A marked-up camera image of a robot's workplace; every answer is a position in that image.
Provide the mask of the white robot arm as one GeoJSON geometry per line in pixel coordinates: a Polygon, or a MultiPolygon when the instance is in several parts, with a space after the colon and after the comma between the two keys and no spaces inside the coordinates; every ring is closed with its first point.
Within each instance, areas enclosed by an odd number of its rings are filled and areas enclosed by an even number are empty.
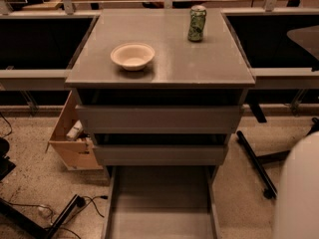
{"type": "Polygon", "coordinates": [[[319,239],[319,141],[304,138],[282,169],[272,239],[319,239]]]}

